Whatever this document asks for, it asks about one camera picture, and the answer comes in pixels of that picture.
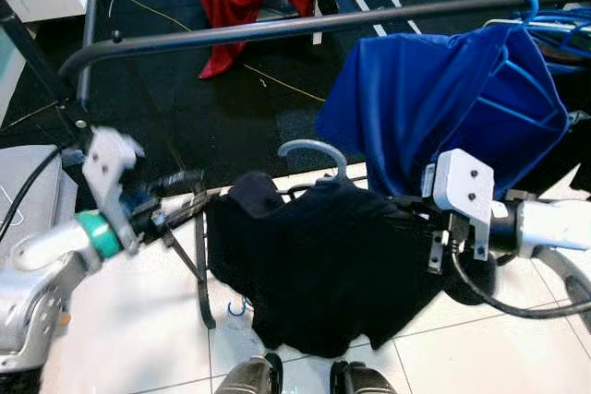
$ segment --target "white robot part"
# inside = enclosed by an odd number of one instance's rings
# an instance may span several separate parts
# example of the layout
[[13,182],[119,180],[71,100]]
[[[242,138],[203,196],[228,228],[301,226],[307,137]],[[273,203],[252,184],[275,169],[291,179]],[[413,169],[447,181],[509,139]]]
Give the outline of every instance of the white robot part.
[[139,240],[119,203],[119,181],[125,170],[134,167],[137,156],[143,157],[144,152],[133,138],[112,128],[95,128],[89,156],[82,166],[97,208],[130,254],[138,252]]
[[462,149],[443,152],[437,161],[433,200],[444,210],[455,210],[475,227],[474,258],[487,260],[488,233],[494,190],[494,171]]
[[539,245],[591,248],[591,202],[523,202],[517,211],[517,244],[520,257],[531,257]]

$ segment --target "floor tile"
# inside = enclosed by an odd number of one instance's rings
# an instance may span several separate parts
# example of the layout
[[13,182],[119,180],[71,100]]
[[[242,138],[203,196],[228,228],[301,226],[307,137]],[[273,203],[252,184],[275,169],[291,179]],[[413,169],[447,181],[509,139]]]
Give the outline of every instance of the floor tile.
[[[364,362],[380,371],[399,394],[410,393],[398,354],[391,341],[374,352],[369,345],[350,349],[348,362]],[[331,365],[336,360],[307,357],[283,365],[283,394],[328,393]]]
[[[228,303],[232,310],[239,312],[242,297],[232,288],[208,279],[211,314],[217,322],[217,328],[210,331],[211,374],[221,376],[229,373],[234,366],[247,361],[253,355],[265,353],[265,347],[257,333],[251,329],[252,309],[247,309],[242,316],[231,316]],[[304,354],[294,348],[282,346],[275,350],[282,360],[292,360]]]
[[354,184],[357,188],[369,189],[369,182],[367,179],[357,180]]
[[[560,306],[566,306],[568,304],[571,304],[571,301],[570,300],[563,300],[562,302],[558,302],[558,304]],[[585,348],[585,352],[587,353],[587,356],[589,356],[589,358],[591,358],[591,332],[589,331],[589,329],[587,328],[585,323],[583,323],[583,319],[578,315],[568,316],[565,318],[569,322],[569,324],[571,325],[571,328],[573,329],[574,333],[579,338],[579,341],[581,342],[581,346],[583,346],[583,348]]]
[[577,171],[579,171],[579,167],[581,165],[577,165],[574,167],[568,174],[562,177],[556,184],[554,184],[551,188],[549,188],[544,194],[540,196],[540,198],[548,198],[548,199],[565,199],[565,198],[574,198],[578,200],[585,200],[591,194],[583,190],[572,189],[570,187],[570,183],[573,181],[574,177],[576,176]]
[[211,382],[206,378],[205,380],[200,380],[198,382],[184,383],[174,387],[157,389],[155,391],[150,391],[150,394],[211,394]]
[[[591,250],[583,252],[562,249],[561,253],[570,259],[587,276],[587,278],[591,279]],[[569,295],[564,288],[564,282],[558,274],[538,259],[534,259],[533,263],[556,300],[568,298]]]
[[[194,258],[192,232],[188,223],[177,233]],[[136,392],[210,376],[195,278],[160,242],[106,262],[74,291],[71,314],[51,356],[57,371],[44,374],[54,392]]]
[[328,168],[326,170],[310,171],[309,173],[293,174],[289,176],[289,181],[291,186],[314,185],[324,174],[335,175],[335,171],[333,168]]
[[563,318],[498,316],[395,343],[413,394],[591,392],[591,360]]
[[[531,307],[554,302],[531,261],[524,258],[516,258],[499,268],[497,285],[495,296],[506,304]],[[449,327],[500,313],[487,304],[466,306],[440,293],[398,335]]]
[[275,186],[277,186],[277,189],[280,191],[286,191],[292,186],[291,180],[288,175],[285,177],[275,177],[273,179],[273,182],[275,183]]
[[219,376],[211,379],[211,388],[213,389],[213,393],[215,393],[215,390],[220,387],[224,377],[225,376]]
[[230,191],[230,188],[232,187],[232,185],[229,186],[223,186],[220,189],[220,196],[225,196],[226,194],[228,194],[228,191]]
[[347,165],[347,177],[350,179],[356,179],[357,177],[364,177],[366,175],[368,175],[368,170],[364,162]]

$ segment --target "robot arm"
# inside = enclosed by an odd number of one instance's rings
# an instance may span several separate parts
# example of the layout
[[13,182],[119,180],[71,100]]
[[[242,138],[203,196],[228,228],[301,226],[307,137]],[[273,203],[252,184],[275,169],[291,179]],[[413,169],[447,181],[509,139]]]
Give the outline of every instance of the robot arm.
[[[172,228],[195,217],[205,205],[206,193],[202,188],[197,193],[195,186],[190,188],[193,198],[171,213],[163,212],[159,196],[150,191],[125,195],[122,175],[141,155],[141,148],[130,137],[109,128],[95,129],[82,171],[98,210],[83,212],[16,245],[0,268],[0,392],[39,390],[59,317],[86,276],[99,271],[109,257],[122,251],[133,255],[141,243],[170,237]],[[183,177],[176,175],[157,188],[174,186]],[[489,248],[536,256],[570,284],[570,293],[578,294],[578,302],[591,304],[591,283],[586,276],[556,251],[539,249],[539,245],[590,247],[591,203],[505,205],[492,201],[493,186],[492,170],[458,149],[441,154],[438,164],[428,168],[422,202],[434,206],[438,216],[429,220],[436,228],[425,266],[439,273],[442,256],[455,255],[466,245],[475,248],[475,259],[486,257]]]
[[[66,302],[104,260],[122,251],[136,254],[140,242],[148,244],[169,234],[203,208],[203,195],[168,213],[161,208],[160,196],[150,190],[126,199],[121,178],[138,156],[143,151],[132,138],[96,128],[82,172],[98,210],[77,214],[15,245],[0,264],[0,392],[39,390],[42,366]],[[162,191],[185,178],[187,173],[178,174],[158,188]]]

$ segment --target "gray hanger hook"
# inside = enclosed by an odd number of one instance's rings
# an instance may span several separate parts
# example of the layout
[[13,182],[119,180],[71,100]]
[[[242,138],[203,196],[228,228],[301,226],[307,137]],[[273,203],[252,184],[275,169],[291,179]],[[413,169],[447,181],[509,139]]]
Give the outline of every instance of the gray hanger hook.
[[311,140],[307,138],[300,138],[298,140],[292,140],[290,142],[283,143],[282,146],[279,147],[277,153],[281,157],[285,157],[287,153],[292,149],[300,148],[308,148],[322,151],[325,154],[331,156],[332,159],[336,162],[338,170],[336,177],[334,177],[333,179],[321,180],[331,182],[332,180],[343,180],[347,177],[347,159],[344,157],[341,151],[339,151],[333,145],[329,145],[328,143],[320,142],[318,140]]

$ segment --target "green ring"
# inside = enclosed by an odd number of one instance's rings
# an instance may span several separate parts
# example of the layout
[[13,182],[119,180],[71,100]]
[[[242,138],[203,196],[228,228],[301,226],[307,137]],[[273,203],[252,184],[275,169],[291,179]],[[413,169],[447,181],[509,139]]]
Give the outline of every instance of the green ring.
[[76,218],[89,236],[92,246],[103,259],[115,256],[121,251],[121,245],[111,225],[99,211],[83,211],[77,214]]

